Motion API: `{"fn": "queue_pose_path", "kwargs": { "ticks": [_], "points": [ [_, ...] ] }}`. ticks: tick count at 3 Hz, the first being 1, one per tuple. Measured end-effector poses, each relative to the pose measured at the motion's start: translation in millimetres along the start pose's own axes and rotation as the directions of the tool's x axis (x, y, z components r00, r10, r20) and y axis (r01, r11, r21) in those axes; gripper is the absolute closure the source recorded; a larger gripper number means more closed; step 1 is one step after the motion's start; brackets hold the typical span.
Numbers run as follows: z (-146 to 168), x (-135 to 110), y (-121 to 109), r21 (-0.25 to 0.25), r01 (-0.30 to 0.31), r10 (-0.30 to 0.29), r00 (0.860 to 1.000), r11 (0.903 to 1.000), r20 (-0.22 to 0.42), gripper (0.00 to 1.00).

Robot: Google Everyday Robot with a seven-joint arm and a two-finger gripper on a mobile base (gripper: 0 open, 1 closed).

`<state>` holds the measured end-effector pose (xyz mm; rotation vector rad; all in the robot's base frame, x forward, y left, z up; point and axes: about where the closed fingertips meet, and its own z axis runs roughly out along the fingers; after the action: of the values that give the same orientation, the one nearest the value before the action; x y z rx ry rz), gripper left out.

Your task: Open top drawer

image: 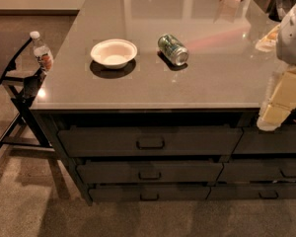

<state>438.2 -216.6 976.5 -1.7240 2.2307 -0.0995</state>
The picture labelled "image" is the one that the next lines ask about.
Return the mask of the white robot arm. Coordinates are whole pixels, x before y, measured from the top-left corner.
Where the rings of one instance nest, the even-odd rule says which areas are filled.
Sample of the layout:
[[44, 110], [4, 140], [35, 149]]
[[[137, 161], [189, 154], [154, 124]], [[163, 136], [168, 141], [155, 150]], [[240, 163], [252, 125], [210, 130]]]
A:
[[260, 106], [257, 126], [263, 131], [274, 131], [296, 109], [296, 4], [257, 44], [259, 50], [276, 50], [276, 56], [285, 63], [269, 78], [265, 97]]

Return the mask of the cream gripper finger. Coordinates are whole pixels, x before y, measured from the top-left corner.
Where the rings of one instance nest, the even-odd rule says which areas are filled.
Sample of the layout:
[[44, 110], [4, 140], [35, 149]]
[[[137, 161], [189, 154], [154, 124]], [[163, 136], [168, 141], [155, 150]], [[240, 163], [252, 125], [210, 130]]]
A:
[[295, 109], [296, 66], [287, 66], [283, 71], [274, 72], [268, 81], [257, 127], [263, 131], [274, 131]]

